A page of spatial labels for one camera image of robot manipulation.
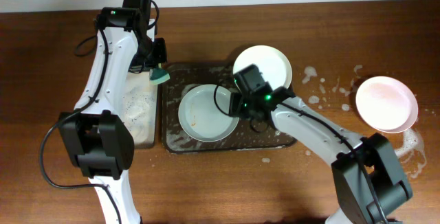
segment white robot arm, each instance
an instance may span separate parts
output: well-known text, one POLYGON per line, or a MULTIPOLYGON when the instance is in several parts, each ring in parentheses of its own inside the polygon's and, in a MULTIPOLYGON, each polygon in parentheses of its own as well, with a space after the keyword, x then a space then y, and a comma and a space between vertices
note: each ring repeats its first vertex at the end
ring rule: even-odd
MULTIPOLYGON (((151 0, 124 0, 122 8, 102 9, 96 21, 100 32, 95 60, 75 105, 81 112, 59 126, 72 164, 92 184, 107 188, 106 192, 95 187, 108 224, 142 223, 129 183, 133 138, 119 115, 128 70, 136 66, 139 72, 157 69, 166 62, 164 40, 154 39, 156 26, 149 19, 152 3, 155 5, 151 0)), ((71 113, 62 113, 61 119, 68 115, 71 113)))
POLYGON ((229 115, 270 122, 331 166, 341 208, 326 224, 387 223, 386 215, 413 196, 385 137, 348 131, 310 109, 293 91, 272 90, 256 65, 234 74, 234 81, 240 93, 231 94, 229 115), (374 171, 368 175, 365 166, 374 171))

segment wooden table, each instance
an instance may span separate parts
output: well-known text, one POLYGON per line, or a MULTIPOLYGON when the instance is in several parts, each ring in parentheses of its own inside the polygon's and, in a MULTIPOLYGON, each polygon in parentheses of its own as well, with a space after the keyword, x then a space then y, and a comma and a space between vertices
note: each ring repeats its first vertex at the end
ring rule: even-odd
MULTIPOLYGON (((94 31, 97 13, 0 14, 0 223, 104 223, 94 190, 50 187, 37 161, 42 137, 61 111, 72 110, 85 86, 93 56, 76 58, 72 52, 94 31)), ((407 84, 417 94, 415 129, 428 164, 410 180, 413 199, 389 217, 438 223, 440 0, 163 8, 159 36, 166 39, 170 63, 231 60, 251 45, 276 47, 291 61, 297 95, 327 97, 319 112, 365 135, 375 131, 353 109, 341 109, 352 103, 350 97, 328 91, 337 77, 349 89, 353 68, 363 65, 361 76, 391 76, 407 84), (303 85, 308 65, 318 77, 303 85), (326 79, 325 95, 320 78, 326 79)), ((311 107, 318 110, 317 104, 311 107)), ((388 137, 394 147, 402 145, 402 134, 388 137)), ((280 150, 171 155, 158 143, 135 152, 135 205, 145 223, 325 218, 338 208, 331 170, 306 150, 298 143, 280 150)), ((423 157, 413 157, 404 169, 414 170, 417 163, 423 157)), ((87 182, 70 164, 58 133, 47 144, 45 164, 59 183, 87 182)))

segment black cable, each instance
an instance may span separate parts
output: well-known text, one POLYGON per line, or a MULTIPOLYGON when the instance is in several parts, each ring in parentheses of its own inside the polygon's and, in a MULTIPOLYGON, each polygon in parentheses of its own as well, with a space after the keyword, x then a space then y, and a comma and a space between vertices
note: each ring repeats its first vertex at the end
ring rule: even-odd
POLYGON ((347 139, 344 136, 342 136, 341 134, 339 134, 337 131, 335 131, 334 128, 332 128, 330 125, 328 125, 326 122, 322 121, 321 119, 319 119, 319 118, 317 118, 317 117, 315 117, 313 115, 310 115, 310 114, 306 113, 305 111, 301 111, 301 110, 299 110, 299 109, 297 109, 295 107, 291 107, 288 104, 281 103, 281 105, 284 106, 284 107, 287 107, 288 109, 291 109, 292 111, 295 111, 295 112, 297 112, 297 113, 299 113, 301 115, 304 115, 304 116, 306 116, 306 117, 308 117, 310 119, 313 119, 313 120, 317 121, 320 124, 322 124, 325 128, 329 129, 337 138, 339 138, 341 140, 341 142, 343 144, 345 144, 345 146, 347 146, 347 148, 349 148, 349 150, 351 151, 351 153, 355 157, 356 162, 359 165, 362 173, 364 174, 364 177, 366 179, 366 183, 368 184, 368 188, 370 189, 370 192, 371 192, 371 195, 373 196, 373 199, 374 199, 375 205, 377 207, 377 210, 379 211, 379 215, 381 216, 384 224, 388 224, 388 220, 386 219, 384 210, 382 209, 382 206, 381 206, 381 204, 379 202, 379 198, 376 195, 376 191, 374 190, 374 186, 373 186, 373 183, 371 182, 369 174, 367 173, 364 164, 362 163, 360 158, 356 155, 356 152, 355 152, 354 148, 347 141, 347 139))
POLYGON ((218 108, 218 110, 219 110, 221 113, 223 113, 223 114, 225 114, 226 116, 230 117, 230 115, 227 114, 226 112, 224 112, 222 109, 220 109, 219 104, 217 104, 217 89, 218 89, 219 87, 220 87, 220 86, 217 85, 217 86, 215 87, 215 89, 214 89, 214 104, 215 104, 215 106, 218 108))
POLYGON ((76 109, 73 113, 71 113, 70 115, 68 115, 67 117, 64 117, 63 119, 57 121, 50 129, 49 131, 46 133, 45 137, 43 138, 43 141, 41 142, 40 145, 40 151, 39 151, 39 155, 38 155, 38 160, 40 163, 40 171, 41 174, 43 175, 44 180, 46 180, 46 182, 48 182, 51 186, 58 188, 58 189, 79 189, 79 188, 95 188, 95 187, 99 187, 102 188, 105 193, 107 194, 107 196, 110 199, 111 204, 113 205, 113 207, 115 208, 116 211, 116 215, 118 216, 118 222, 119 224, 122 224, 122 220, 121 220, 121 216, 119 213, 119 209, 115 203, 115 201, 113 200, 113 197, 110 194, 109 191, 109 187, 103 184, 98 184, 98 183, 88 183, 88 184, 79 184, 79 185, 72 185, 72 186, 63 186, 57 183, 54 183, 49 176, 46 173, 46 170, 44 168, 44 163, 43 163, 43 153, 44 153, 44 148, 47 142, 47 139, 49 138, 49 136, 52 134, 52 132, 54 132, 55 129, 57 129, 60 125, 62 125, 64 122, 68 121, 69 119, 75 117, 76 115, 78 115, 81 111, 84 111, 85 109, 89 108, 96 100, 96 98, 98 97, 98 94, 101 90, 102 84, 104 82, 104 77, 105 77, 105 72, 107 70, 107 65, 109 62, 109 45, 107 44, 107 38, 105 37, 105 33, 103 30, 99 29, 99 32, 101 33, 102 39, 104 41, 104 46, 105 46, 105 60, 104 60, 104 65, 102 66, 102 73, 99 79, 99 83, 98 86, 96 87, 96 91, 94 93, 94 95, 92 97, 89 97, 90 100, 88 101, 88 103, 79 108, 76 109))
POLYGON ((81 42, 75 47, 75 50, 74 50, 74 55, 75 55, 75 56, 84 57, 84 56, 88 56, 88 55, 92 54, 92 53, 95 51, 96 46, 98 45, 98 37, 96 36, 96 34, 98 33, 98 27, 97 27, 98 21, 97 21, 96 19, 94 19, 93 21, 94 21, 94 22, 93 22, 93 26, 95 27, 95 35, 86 38, 85 40, 81 41, 81 42), (92 40, 92 39, 94 39, 94 38, 96 38, 96 40, 95 40, 95 44, 93 45, 93 48, 91 48, 88 52, 86 52, 86 53, 84 53, 84 54, 80 54, 80 53, 78 52, 78 50, 80 49, 80 47, 83 46, 86 42, 88 42, 88 41, 90 41, 90 40, 92 40))
POLYGON ((129 72, 133 73, 133 74, 140 74, 140 73, 142 73, 144 71, 144 68, 145 68, 145 62, 144 62, 144 64, 142 64, 142 66, 139 69, 139 71, 134 71, 133 68, 131 67, 131 68, 129 68, 129 72))
POLYGON ((152 22, 150 25, 148 25, 148 27, 147 27, 148 30, 155 27, 157 24, 157 21, 159 20, 159 7, 157 6, 156 2, 154 2, 153 0, 151 0, 151 3, 154 5, 154 9, 156 10, 156 19, 154 20, 154 22, 152 22))
POLYGON ((92 54, 95 49, 96 49, 96 45, 98 44, 98 39, 95 40, 95 45, 93 46, 93 48, 91 48, 88 52, 84 53, 84 54, 80 54, 78 52, 78 50, 80 49, 81 46, 83 46, 87 41, 90 41, 92 39, 96 38, 96 35, 90 36, 88 38, 86 38, 85 40, 81 41, 81 43, 79 43, 74 50, 74 54, 75 56, 79 56, 79 57, 84 57, 84 56, 88 56, 90 54, 92 54))

